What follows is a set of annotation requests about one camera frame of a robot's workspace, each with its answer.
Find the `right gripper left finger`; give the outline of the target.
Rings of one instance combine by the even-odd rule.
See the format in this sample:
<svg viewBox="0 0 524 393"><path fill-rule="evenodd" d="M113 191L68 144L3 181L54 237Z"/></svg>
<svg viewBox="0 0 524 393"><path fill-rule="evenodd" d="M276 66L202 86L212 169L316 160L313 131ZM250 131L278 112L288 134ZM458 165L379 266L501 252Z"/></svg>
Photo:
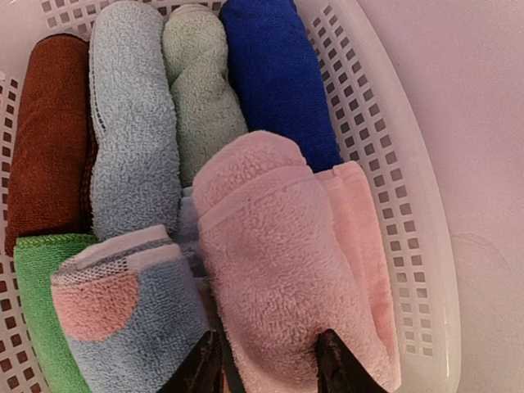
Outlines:
<svg viewBox="0 0 524 393"><path fill-rule="evenodd" d="M158 393L222 393L223 355L219 334L207 331Z"/></svg>

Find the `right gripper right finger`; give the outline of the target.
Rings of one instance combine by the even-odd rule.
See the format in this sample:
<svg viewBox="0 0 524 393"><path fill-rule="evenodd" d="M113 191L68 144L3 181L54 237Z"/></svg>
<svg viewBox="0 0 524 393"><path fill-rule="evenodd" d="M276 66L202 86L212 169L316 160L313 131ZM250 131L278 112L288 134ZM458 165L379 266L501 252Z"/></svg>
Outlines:
<svg viewBox="0 0 524 393"><path fill-rule="evenodd" d="M386 393L334 330L318 335L315 354L318 393Z"/></svg>

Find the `blue polka dot towel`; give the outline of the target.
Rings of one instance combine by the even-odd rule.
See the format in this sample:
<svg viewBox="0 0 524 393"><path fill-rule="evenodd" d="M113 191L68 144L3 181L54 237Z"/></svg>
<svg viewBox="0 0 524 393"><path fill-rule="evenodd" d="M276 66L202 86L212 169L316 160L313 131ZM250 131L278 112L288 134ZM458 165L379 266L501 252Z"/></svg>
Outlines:
<svg viewBox="0 0 524 393"><path fill-rule="evenodd" d="M89 246L51 276L52 301L92 392L157 392L209 330L163 225Z"/></svg>

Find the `pink towel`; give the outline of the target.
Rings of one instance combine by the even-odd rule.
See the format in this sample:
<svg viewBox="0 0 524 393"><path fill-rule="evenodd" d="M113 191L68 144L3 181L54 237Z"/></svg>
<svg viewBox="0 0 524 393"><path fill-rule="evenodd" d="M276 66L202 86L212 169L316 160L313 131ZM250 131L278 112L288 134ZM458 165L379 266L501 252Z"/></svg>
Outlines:
<svg viewBox="0 0 524 393"><path fill-rule="evenodd" d="M193 183L200 244L248 392L314 392L314 347L334 330L386 391L400 387L390 277L368 180L314 173L266 131L216 153Z"/></svg>

